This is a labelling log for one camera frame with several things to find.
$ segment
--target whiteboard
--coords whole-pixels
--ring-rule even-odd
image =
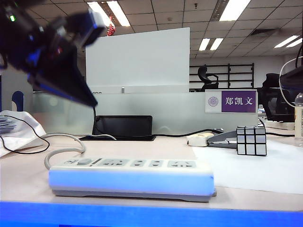
[[[188,92],[189,28],[100,37],[86,48],[92,92]]]

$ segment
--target outlet socket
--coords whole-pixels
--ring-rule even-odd
[[[146,162],[146,160],[144,160],[144,159],[137,159],[137,160],[133,161],[131,166],[142,167],[142,166],[144,166],[145,162]]]
[[[172,168],[195,168],[196,164],[194,161],[169,161],[167,167]]]
[[[161,167],[163,160],[152,160],[149,164],[149,167]]]
[[[128,159],[105,159],[98,166],[125,166]]]

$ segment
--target plastic bottle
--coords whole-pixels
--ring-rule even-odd
[[[294,100],[294,137],[303,140],[303,93],[300,92]]]

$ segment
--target rubik's cube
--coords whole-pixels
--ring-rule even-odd
[[[238,155],[266,156],[266,134],[264,127],[237,127]]]

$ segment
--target office chair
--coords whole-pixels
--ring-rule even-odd
[[[279,89],[279,74],[268,73],[262,87],[257,88],[258,103],[262,104],[267,120],[276,122],[294,122],[294,108],[289,106]],[[289,102],[294,101],[294,95],[283,89],[283,94]]]
[[[198,69],[198,76],[202,82],[204,82],[203,87],[201,88],[200,92],[205,92],[206,89],[218,89],[219,88],[219,77],[213,73],[206,73],[207,67],[201,66]],[[212,83],[213,81],[210,80],[208,77],[214,76],[217,78],[217,81],[215,83]]]

